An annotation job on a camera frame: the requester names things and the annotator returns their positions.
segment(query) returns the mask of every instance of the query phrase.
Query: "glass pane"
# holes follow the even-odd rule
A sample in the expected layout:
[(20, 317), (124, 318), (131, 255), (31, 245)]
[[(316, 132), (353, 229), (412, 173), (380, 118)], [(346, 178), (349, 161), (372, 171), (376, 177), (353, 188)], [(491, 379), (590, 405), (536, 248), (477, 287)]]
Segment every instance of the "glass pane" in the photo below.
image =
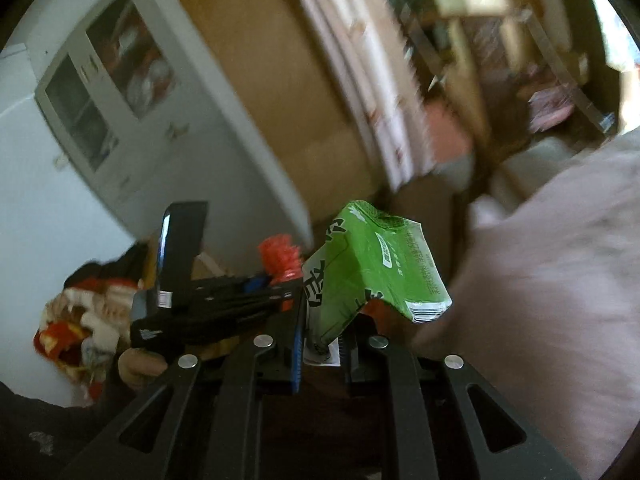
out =
[(69, 135), (96, 171), (118, 145), (118, 139), (91, 101), (68, 56), (51, 78), (46, 93)]
[(177, 83), (131, 0), (115, 0), (86, 32), (129, 107), (142, 118)]

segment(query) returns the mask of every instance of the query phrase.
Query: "silver screw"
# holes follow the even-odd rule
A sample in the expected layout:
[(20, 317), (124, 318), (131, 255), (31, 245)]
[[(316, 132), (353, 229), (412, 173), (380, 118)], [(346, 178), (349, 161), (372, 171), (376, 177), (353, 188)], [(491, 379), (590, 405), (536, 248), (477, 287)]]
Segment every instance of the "silver screw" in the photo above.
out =
[(268, 348), (273, 344), (273, 337), (269, 334), (260, 334), (254, 337), (254, 345), (258, 348)]
[(372, 335), (369, 336), (369, 346), (371, 348), (377, 348), (382, 350), (389, 346), (389, 339), (384, 337), (383, 335)]
[(447, 368), (451, 368), (452, 370), (460, 370), (460, 368), (465, 365), (465, 362), (459, 355), (452, 354), (444, 358), (444, 364)]
[(198, 364), (198, 358), (193, 354), (185, 354), (178, 359), (180, 368), (193, 368), (196, 364)]

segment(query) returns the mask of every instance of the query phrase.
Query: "white cabinet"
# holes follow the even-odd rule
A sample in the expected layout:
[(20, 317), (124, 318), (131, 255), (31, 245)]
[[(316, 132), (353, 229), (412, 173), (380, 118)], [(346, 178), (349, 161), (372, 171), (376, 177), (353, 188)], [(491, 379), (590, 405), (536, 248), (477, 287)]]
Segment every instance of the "white cabinet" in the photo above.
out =
[(73, 165), (138, 238), (178, 200), (208, 200), (207, 251), (236, 272), (308, 215), (177, 0), (101, 0), (36, 97)]

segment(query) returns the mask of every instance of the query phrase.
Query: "brown wooden panel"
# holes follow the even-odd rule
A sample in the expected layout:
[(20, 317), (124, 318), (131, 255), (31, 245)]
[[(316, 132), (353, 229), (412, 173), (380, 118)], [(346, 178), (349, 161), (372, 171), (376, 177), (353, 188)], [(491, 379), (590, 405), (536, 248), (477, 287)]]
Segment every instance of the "brown wooden panel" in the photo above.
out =
[(312, 221), (378, 187), (296, 0), (180, 0), (309, 208)]

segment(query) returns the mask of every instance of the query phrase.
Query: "green package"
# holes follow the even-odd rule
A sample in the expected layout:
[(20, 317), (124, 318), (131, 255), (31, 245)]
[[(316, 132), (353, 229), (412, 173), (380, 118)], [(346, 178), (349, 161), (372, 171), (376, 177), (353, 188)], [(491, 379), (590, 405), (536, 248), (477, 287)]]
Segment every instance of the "green package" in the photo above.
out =
[(303, 272), (308, 341), (318, 353), (369, 300), (384, 300), (416, 323), (439, 318), (451, 305), (421, 225), (363, 201), (343, 208)]

